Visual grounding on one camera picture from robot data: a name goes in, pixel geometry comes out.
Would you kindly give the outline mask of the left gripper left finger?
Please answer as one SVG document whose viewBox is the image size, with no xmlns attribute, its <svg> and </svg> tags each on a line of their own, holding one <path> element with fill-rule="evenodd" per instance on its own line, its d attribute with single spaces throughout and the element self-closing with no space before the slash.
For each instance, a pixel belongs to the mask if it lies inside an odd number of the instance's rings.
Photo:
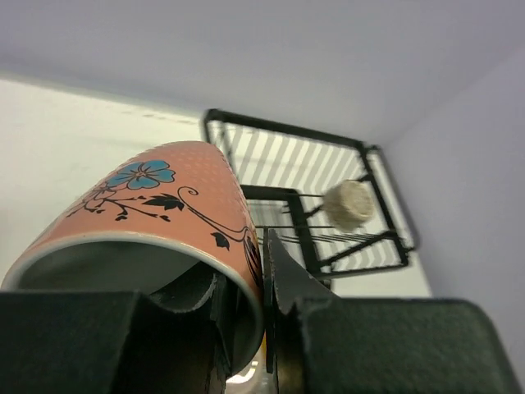
<svg viewBox="0 0 525 394">
<path fill-rule="evenodd" d="M 137 291 L 4 291 L 4 393 L 222 393 L 230 371 L 220 313 L 230 285 Z"/>
</svg>

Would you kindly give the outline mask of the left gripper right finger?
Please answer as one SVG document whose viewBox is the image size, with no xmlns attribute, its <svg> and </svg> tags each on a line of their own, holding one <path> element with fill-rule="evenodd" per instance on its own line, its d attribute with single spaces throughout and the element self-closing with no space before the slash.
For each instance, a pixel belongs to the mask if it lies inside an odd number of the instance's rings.
<svg viewBox="0 0 525 394">
<path fill-rule="evenodd" d="M 488 316 L 466 300 L 342 298 L 278 235 L 262 246 L 266 366 L 279 393 L 519 393 Z"/>
</svg>

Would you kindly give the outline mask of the salmon floral mug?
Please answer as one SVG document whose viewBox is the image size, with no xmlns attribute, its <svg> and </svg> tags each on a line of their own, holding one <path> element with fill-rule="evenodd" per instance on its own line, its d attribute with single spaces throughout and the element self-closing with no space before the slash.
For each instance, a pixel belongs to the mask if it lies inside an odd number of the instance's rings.
<svg viewBox="0 0 525 394">
<path fill-rule="evenodd" d="M 263 338 L 256 229 L 222 152 L 174 142 L 139 153 L 79 197 L 10 267 L 2 288 L 152 294 L 198 263 L 238 289 L 239 372 Z"/>
</svg>

